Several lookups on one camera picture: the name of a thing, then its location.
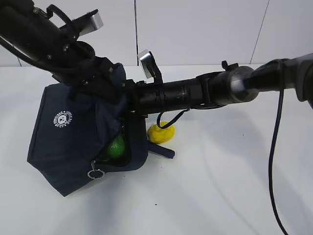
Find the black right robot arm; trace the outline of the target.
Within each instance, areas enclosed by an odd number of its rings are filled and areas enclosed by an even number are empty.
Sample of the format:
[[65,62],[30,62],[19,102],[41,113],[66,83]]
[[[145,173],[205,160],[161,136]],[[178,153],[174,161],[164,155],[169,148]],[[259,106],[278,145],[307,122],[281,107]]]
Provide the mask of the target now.
[[313,102],[313,55],[274,59],[253,69],[222,61],[222,71],[209,72],[192,79],[164,82],[153,54],[138,55],[152,83],[126,80],[123,92],[126,107],[123,117],[139,118],[176,110],[218,109],[230,104],[253,101],[261,92],[295,89],[300,102]]

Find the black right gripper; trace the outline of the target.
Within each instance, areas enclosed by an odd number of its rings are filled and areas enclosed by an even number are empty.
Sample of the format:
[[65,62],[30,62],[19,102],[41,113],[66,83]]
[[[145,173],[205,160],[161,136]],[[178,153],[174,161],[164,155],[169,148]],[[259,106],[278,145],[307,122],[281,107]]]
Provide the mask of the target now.
[[139,105],[138,86],[132,79],[126,80],[124,70],[113,70],[107,73],[97,71],[96,78],[96,97],[110,103],[117,103],[121,99],[123,92],[127,99],[124,117],[131,120],[148,118],[147,114],[142,113]]

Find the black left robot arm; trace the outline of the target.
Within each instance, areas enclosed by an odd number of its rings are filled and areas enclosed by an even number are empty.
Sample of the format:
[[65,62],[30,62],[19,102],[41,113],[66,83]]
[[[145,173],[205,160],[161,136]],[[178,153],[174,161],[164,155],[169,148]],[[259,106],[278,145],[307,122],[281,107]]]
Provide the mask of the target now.
[[53,4],[43,11],[31,0],[0,2],[1,46],[77,92],[116,104],[122,97],[121,82],[112,79],[118,64],[78,40],[102,26],[97,9],[71,20]]

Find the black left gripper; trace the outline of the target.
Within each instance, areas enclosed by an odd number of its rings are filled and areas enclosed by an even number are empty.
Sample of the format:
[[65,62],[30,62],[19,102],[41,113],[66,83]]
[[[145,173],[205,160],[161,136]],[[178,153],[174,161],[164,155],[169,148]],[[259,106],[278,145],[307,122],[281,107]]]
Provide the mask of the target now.
[[96,57],[94,60],[85,60],[71,73],[54,72],[52,77],[60,83],[72,86],[86,93],[95,93],[96,73],[112,72],[114,64],[106,57]]

